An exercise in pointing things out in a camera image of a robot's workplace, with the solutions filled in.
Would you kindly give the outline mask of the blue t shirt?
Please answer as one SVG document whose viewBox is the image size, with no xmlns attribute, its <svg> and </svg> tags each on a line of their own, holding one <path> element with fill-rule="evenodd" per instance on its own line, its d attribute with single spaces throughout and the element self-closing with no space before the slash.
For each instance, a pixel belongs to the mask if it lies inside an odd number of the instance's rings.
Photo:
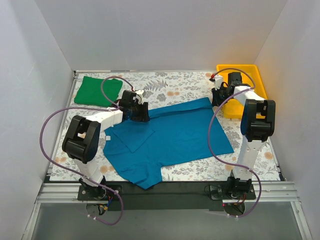
<svg viewBox="0 0 320 240">
<path fill-rule="evenodd" d="M 123 179 L 148 189 L 161 168 L 233 153 L 209 98 L 149 110 L 148 122 L 126 120 L 106 129 L 104 156 Z"/>
</svg>

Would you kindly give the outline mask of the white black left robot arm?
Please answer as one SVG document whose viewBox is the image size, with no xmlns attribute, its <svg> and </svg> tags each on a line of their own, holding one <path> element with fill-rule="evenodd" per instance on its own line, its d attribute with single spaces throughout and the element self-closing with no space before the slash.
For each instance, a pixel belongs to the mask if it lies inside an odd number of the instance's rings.
<svg viewBox="0 0 320 240">
<path fill-rule="evenodd" d="M 62 150 L 77 165 L 82 174 L 80 184 L 95 200 L 103 199 L 107 193 L 102 184 L 105 177 L 95 160 L 100 133 L 126 120 L 148 122 L 148 103 L 144 101 L 144 96 L 142 89 L 125 90 L 116 107 L 87 117 L 76 115 L 71 119 Z"/>
</svg>

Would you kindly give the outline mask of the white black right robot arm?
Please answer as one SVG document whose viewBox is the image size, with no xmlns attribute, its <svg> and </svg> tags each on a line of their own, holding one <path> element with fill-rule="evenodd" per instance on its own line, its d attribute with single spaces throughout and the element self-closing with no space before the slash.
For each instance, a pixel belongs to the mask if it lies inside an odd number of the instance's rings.
<svg viewBox="0 0 320 240">
<path fill-rule="evenodd" d="M 275 130 L 276 103 L 255 93 L 255 83 L 253 86 L 243 83 L 241 74 L 249 76 L 243 70 L 231 70 L 227 82 L 219 73 L 212 74 L 209 80 L 214 83 L 214 88 L 211 89 L 212 106 L 220 109 L 231 99 L 237 100 L 243 106 L 239 156 L 227 181 L 215 190 L 220 195 L 226 194 L 237 199 L 253 191 L 253 168 L 258 152 Z"/>
</svg>

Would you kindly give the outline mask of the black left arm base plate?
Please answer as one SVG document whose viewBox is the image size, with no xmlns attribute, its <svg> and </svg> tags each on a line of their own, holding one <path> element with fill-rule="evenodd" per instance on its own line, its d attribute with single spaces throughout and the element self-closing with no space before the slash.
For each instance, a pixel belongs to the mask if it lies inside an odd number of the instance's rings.
<svg viewBox="0 0 320 240">
<path fill-rule="evenodd" d="M 105 190 L 100 186 L 87 184 L 81 184 L 79 187 L 77 195 L 78 201 L 108 201 L 110 199 L 118 200 L 118 197 L 113 191 Z"/>
</svg>

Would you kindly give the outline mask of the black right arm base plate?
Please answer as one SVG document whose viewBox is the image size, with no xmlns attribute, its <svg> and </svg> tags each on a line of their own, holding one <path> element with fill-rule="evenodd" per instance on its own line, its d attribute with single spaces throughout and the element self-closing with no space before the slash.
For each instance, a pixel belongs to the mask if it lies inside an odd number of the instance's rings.
<svg viewBox="0 0 320 240">
<path fill-rule="evenodd" d="M 253 187 L 249 192 L 242 190 L 231 190 L 224 184 L 209 184 L 204 191 L 212 200 L 255 200 L 256 193 Z"/>
</svg>

